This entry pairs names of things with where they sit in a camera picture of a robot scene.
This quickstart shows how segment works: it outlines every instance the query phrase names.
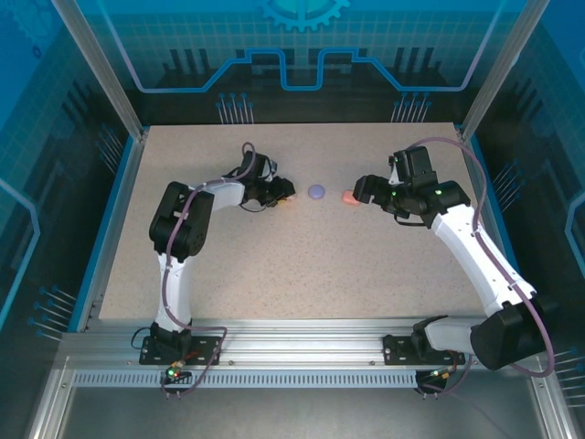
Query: glass panel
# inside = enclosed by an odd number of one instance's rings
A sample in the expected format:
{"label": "glass panel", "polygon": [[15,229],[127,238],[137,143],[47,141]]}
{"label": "glass panel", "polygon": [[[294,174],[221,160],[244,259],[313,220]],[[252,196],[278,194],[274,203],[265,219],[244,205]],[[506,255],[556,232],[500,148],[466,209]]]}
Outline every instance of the glass panel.
{"label": "glass panel", "polygon": [[0,59],[0,435],[22,438],[128,134],[50,2],[0,3]]}
{"label": "glass panel", "polygon": [[461,122],[524,0],[82,0],[145,124]]}
{"label": "glass panel", "polygon": [[[560,303],[557,352],[585,349],[584,16],[583,2],[551,0],[477,132],[519,268]],[[576,357],[558,365],[571,405],[585,389]]]}

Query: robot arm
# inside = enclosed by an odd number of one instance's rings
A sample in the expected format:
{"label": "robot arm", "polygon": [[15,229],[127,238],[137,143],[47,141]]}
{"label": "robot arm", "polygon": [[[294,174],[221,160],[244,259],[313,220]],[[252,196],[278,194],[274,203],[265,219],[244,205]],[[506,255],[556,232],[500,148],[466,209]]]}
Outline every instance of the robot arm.
{"label": "robot arm", "polygon": [[[241,174],[249,167],[252,157],[252,152],[248,151],[241,165],[224,177],[231,178],[234,173]],[[227,179],[223,183],[209,185],[195,195],[188,215],[173,241],[170,255],[172,268],[166,285],[166,298],[171,314],[181,323],[185,325],[191,323],[189,305],[191,270],[195,266],[195,256],[205,244],[211,213],[229,206],[239,206],[251,199],[256,199],[263,207],[272,208],[279,201],[292,197],[293,183],[277,177],[276,172],[275,162],[266,155],[256,154],[253,167],[244,178],[237,181]],[[182,183],[170,183],[150,226],[150,239],[158,253],[161,289],[167,264],[166,246],[178,216],[193,190]],[[190,331],[184,330],[169,318],[163,305],[162,294],[159,294],[159,297],[158,312],[151,326],[151,337],[157,343],[178,351],[182,357],[186,354],[186,347],[190,346]]]}
{"label": "robot arm", "polygon": [[[451,250],[479,294],[487,319],[477,326],[447,316],[434,317],[414,327],[411,341],[424,358],[425,351],[454,350],[474,354],[492,370],[544,350],[534,319],[520,297],[474,236],[470,199],[453,182],[438,183],[424,146],[397,152],[389,160],[390,178],[364,176],[356,182],[354,198],[362,203],[370,199],[382,210],[394,215],[402,225],[421,225],[432,230]],[[422,223],[398,220],[419,216]],[[484,229],[478,232],[493,256],[504,267],[545,321],[550,323],[556,304],[545,295],[536,295],[509,264]]]}

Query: pink object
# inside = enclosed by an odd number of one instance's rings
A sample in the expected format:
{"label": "pink object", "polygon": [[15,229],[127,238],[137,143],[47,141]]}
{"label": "pink object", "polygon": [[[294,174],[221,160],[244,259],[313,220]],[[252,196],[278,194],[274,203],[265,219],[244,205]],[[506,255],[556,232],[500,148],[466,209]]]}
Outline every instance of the pink object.
{"label": "pink object", "polygon": [[353,190],[346,190],[344,191],[344,195],[341,197],[344,203],[350,206],[359,206],[359,201],[354,198],[354,191]]}

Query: beige work surface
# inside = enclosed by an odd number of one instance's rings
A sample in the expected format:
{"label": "beige work surface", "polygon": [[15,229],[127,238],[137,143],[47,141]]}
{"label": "beige work surface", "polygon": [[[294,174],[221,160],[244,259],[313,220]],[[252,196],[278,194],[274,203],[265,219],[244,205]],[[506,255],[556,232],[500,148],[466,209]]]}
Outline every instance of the beige work surface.
{"label": "beige work surface", "polygon": [[[213,214],[192,273],[193,317],[481,314],[462,268],[431,231],[400,227],[378,206],[341,201],[363,175],[388,177],[391,153],[438,135],[456,139],[450,123],[152,127],[100,317],[154,318],[160,274],[148,228],[167,184],[227,173],[245,141],[279,164],[298,196],[262,213]],[[428,147],[439,180],[458,181],[474,202],[462,153]],[[323,199],[308,197],[313,184],[325,187]]]}

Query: black mounting plate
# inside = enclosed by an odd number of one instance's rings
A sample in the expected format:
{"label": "black mounting plate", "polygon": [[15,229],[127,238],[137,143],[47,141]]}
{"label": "black mounting plate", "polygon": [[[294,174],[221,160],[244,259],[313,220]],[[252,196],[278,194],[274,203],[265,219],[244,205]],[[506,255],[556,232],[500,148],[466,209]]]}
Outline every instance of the black mounting plate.
{"label": "black mounting plate", "polygon": [[[192,337],[189,351],[197,351],[198,354],[186,361],[187,366],[207,365],[220,340],[221,337]],[[220,355],[217,354],[211,363],[212,366],[219,364]],[[178,359],[180,354],[175,349],[158,343],[153,337],[145,337],[138,362],[145,366],[169,366]]]}
{"label": "black mounting plate", "polygon": [[[451,366],[453,357],[448,350],[427,349],[424,358],[417,354],[410,337],[385,336],[382,339],[386,366]],[[455,354],[457,365],[465,364],[465,356]]]}

